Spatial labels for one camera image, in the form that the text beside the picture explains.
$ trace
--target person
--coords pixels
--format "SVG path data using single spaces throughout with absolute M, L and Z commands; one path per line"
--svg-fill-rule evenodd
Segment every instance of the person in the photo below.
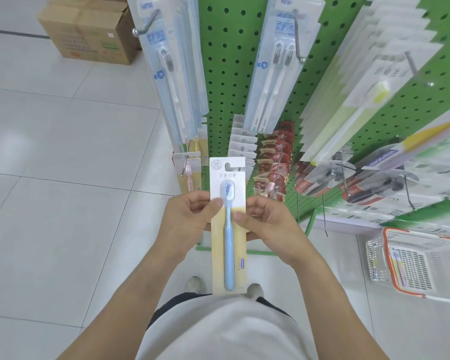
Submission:
M 193 278 L 188 293 L 154 313 L 173 271 L 222 205 L 205 191 L 169 199 L 150 250 L 58 360 L 309 358 L 293 319 L 266 301 L 252 300 L 263 296 L 257 285 L 249 288 L 252 299 L 202 296 L 201 280 Z M 233 219 L 250 231 L 247 240 L 260 238 L 295 271 L 321 360 L 388 359 L 286 205 L 249 197 L 246 213 L 236 212 Z

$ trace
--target toothbrush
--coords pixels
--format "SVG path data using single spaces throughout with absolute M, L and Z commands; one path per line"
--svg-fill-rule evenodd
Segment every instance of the toothbrush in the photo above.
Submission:
M 258 127 L 259 133 L 263 133 L 265 127 L 267 126 L 268 119 L 269 119 L 270 115 L 272 114 L 272 110 L 274 108 L 275 101 L 277 99 L 278 93 L 280 92 L 280 88 L 282 87 L 282 82 L 285 78 L 285 73 L 287 71 L 287 67 L 292 62 L 294 53 L 295 53 L 295 44 L 290 44 L 290 46 L 288 47 L 288 52 L 285 56 L 285 61 L 283 63 L 282 70 L 280 71 L 280 74 L 278 75 L 277 81 L 273 88 L 273 92 L 271 93 L 271 96 L 270 96 L 270 100 L 267 103 L 267 107 L 265 108 L 265 112 L 260 121 L 260 126 Z
M 182 108 L 180 105 L 179 95 L 177 94 L 177 90 L 175 88 L 175 83 L 173 80 L 172 73 L 175 68 L 173 65 L 172 57 L 170 53 L 166 49 L 160 50 L 158 53 L 158 57 L 160 58 L 160 62 L 162 63 L 162 67 L 167 70 L 166 79 L 168 81 L 168 86 L 170 88 L 170 95 L 172 96 L 173 107 L 175 110 L 176 120 L 178 123 L 178 128 L 180 130 L 180 135 L 182 137 L 182 141 L 186 142 L 188 138 L 187 128 L 185 127 L 185 120 L 182 114 Z
M 225 179 L 221 184 L 221 195 L 225 206 L 225 225 L 223 226 L 223 256 L 225 289 L 235 288 L 235 243 L 232 225 L 232 202 L 235 198 L 235 184 Z
M 188 192 L 193 191 L 193 180 L 192 180 L 192 166 L 187 164 L 185 166 L 185 174 L 186 174 L 186 185 L 188 187 Z
M 258 101 L 257 109 L 255 110 L 255 116 L 253 117 L 253 123 L 251 127 L 251 131 L 256 133 L 258 130 L 258 126 L 260 124 L 260 120 L 262 119 L 262 113 L 264 111 L 265 102 L 268 96 L 268 90 L 270 89 L 270 85 L 272 84 L 272 77 L 275 72 L 275 68 L 278 63 L 280 63 L 280 57 L 282 57 L 283 45 L 281 42 L 275 44 L 275 49 L 273 51 L 271 67 L 268 71 L 267 78 L 265 79 L 265 84 L 263 86 L 263 92 L 261 93 L 260 100 Z

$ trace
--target gray sneaker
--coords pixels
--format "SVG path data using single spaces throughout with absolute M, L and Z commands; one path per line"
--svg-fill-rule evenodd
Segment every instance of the gray sneaker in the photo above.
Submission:
M 245 296 L 254 301 L 256 301 L 258 297 L 265 298 L 264 290 L 262 289 L 262 286 L 257 283 L 253 283 L 248 286 L 248 288 L 246 289 Z
M 197 276 L 193 276 L 192 278 L 186 281 L 185 292 L 204 294 L 205 293 L 204 281 Z

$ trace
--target display rack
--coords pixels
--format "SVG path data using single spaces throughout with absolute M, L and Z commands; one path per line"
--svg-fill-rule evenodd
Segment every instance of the display rack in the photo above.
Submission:
M 226 156 L 234 114 L 243 114 L 268 0 L 199 0 L 201 51 L 209 96 L 207 115 L 209 156 Z M 281 119 L 295 122 L 294 161 L 300 157 L 300 115 L 313 95 L 338 47 L 365 0 L 324 0 L 322 27 L 302 67 Z M 428 29 L 443 48 L 381 108 L 351 139 L 353 161 L 385 145 L 395 136 L 407 137 L 450 109 L 450 0 L 422 0 L 428 10 Z M 202 188 L 208 189 L 208 168 L 202 169 Z M 303 197 L 287 185 L 285 203 L 298 221 L 305 219 L 324 197 Z

